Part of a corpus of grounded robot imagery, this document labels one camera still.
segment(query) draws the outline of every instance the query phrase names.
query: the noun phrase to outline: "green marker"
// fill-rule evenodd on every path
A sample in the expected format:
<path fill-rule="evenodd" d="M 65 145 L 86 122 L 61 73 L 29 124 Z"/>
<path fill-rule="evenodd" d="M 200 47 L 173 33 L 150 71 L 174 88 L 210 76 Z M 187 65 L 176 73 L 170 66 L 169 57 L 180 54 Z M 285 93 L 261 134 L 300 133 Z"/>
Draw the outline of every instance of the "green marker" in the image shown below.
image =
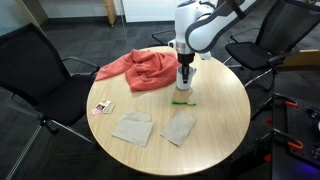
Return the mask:
<path fill-rule="evenodd" d="M 195 106 L 197 105 L 194 102 L 182 102 L 182 101 L 171 101 L 171 104 L 185 104 L 185 105 L 189 105 L 189 106 Z"/>

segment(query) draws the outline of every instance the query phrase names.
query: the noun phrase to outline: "gray cloth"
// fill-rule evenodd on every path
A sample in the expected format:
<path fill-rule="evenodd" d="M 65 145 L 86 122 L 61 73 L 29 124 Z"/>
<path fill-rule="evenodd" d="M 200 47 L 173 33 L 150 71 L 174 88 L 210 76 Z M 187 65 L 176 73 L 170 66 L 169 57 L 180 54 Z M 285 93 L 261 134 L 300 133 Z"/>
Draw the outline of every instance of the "gray cloth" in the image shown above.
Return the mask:
<path fill-rule="evenodd" d="M 181 147 L 195 121 L 195 118 L 189 114 L 178 111 L 160 134 L 173 144 Z"/>
<path fill-rule="evenodd" d="M 112 136 L 145 147 L 153 126 L 150 114 L 129 110 L 117 122 Z"/>

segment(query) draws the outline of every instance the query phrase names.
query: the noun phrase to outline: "red cloth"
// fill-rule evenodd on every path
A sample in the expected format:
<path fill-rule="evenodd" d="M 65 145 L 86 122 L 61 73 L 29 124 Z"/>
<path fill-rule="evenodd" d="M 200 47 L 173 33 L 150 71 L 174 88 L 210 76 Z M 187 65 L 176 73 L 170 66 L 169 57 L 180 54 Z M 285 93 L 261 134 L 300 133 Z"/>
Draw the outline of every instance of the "red cloth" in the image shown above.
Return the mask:
<path fill-rule="evenodd" d="M 95 80 L 99 81 L 125 72 L 131 91 L 152 90 L 173 83 L 179 65 L 173 53 L 133 49 L 113 63 L 103 66 Z"/>

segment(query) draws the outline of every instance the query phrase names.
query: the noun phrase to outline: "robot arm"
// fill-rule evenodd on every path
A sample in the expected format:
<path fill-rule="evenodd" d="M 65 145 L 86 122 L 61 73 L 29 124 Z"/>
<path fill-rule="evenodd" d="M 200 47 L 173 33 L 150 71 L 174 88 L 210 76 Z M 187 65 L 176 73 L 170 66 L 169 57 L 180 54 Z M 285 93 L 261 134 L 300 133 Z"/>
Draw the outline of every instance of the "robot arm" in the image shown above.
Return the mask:
<path fill-rule="evenodd" d="M 176 38 L 169 42 L 182 64 L 183 82 L 188 82 L 194 53 L 210 53 L 220 36 L 264 0 L 217 0 L 215 4 L 190 0 L 175 12 Z"/>

